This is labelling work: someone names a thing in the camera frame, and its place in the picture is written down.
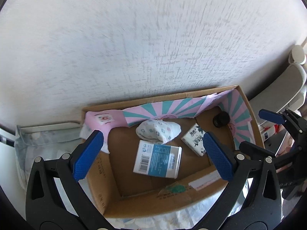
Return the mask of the black cosmetic jar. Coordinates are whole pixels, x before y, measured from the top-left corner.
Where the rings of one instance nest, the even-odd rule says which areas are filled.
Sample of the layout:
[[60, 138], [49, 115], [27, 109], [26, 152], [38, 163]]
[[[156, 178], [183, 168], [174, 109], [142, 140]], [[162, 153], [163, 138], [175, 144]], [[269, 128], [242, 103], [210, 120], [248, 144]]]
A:
[[213, 117], [213, 124], [217, 128], [227, 126], [230, 123], [230, 116], [227, 112], [222, 111]]

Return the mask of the floral tissue pack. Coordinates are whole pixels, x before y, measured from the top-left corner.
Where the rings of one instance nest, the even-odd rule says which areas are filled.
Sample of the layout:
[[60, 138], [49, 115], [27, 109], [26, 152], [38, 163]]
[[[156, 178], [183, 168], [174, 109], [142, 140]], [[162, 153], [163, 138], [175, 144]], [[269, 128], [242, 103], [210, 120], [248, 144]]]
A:
[[198, 125], [194, 124], [185, 135], [181, 137], [181, 140], [197, 155], [202, 157], [206, 150], [203, 146], [203, 137], [205, 131]]

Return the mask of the white patterned sock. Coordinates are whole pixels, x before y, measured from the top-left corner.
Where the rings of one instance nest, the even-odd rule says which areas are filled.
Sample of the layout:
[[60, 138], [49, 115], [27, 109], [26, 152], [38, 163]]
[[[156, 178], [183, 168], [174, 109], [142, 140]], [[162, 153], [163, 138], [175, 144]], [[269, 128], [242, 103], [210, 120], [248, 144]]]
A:
[[149, 119], [136, 128], [137, 136], [154, 144], [166, 144], [181, 133], [181, 127], [175, 122]]

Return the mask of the white blue medicine box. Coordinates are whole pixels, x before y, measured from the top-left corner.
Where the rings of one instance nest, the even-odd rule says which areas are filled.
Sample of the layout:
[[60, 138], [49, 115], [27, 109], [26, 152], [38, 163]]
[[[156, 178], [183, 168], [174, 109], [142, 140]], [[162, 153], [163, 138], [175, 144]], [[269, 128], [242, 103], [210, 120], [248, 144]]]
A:
[[176, 179], [181, 163], [182, 148], [140, 140], [134, 173]]

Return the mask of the red white box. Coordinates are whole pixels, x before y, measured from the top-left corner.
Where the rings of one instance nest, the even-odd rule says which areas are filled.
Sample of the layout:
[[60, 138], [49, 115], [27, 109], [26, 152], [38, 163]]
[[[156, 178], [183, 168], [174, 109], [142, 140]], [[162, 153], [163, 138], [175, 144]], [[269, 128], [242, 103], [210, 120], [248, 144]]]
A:
[[259, 130], [261, 133], [262, 140], [265, 142], [267, 139], [269, 139], [273, 135], [284, 130], [284, 126], [266, 122], [265, 124], [259, 126]]

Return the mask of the pink teal cardboard box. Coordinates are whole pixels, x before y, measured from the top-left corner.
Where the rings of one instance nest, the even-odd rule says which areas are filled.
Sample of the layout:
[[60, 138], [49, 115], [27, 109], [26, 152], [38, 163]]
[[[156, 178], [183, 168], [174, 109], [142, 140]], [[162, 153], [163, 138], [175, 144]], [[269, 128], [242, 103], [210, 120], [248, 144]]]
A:
[[239, 86], [197, 90], [84, 108], [81, 137], [103, 145], [87, 173], [98, 211], [138, 218], [176, 211], [224, 188], [202, 150], [211, 132], [232, 152], [263, 146], [254, 112]]

